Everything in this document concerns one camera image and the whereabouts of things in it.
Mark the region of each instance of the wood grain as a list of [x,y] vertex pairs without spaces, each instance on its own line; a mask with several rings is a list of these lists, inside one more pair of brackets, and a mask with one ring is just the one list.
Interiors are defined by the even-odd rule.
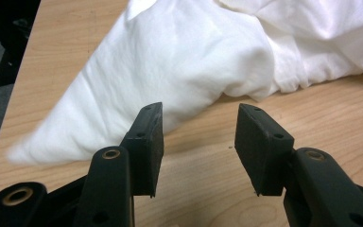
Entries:
[[[87,173],[89,162],[15,166],[5,152],[48,114],[126,4],[41,2],[0,132],[0,190],[35,181],[51,191]],[[157,197],[135,199],[136,226],[288,226],[283,198],[258,198],[233,148],[239,103],[264,109],[295,137],[295,148],[329,152],[363,185],[363,75],[259,103],[222,96],[165,137]]]

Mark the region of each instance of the crumpled white sheet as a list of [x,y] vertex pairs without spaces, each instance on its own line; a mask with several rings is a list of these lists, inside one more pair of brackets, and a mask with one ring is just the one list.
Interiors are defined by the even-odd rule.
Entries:
[[131,0],[15,163],[90,159],[139,110],[164,104],[164,132],[222,93],[276,91],[363,72],[363,1]]

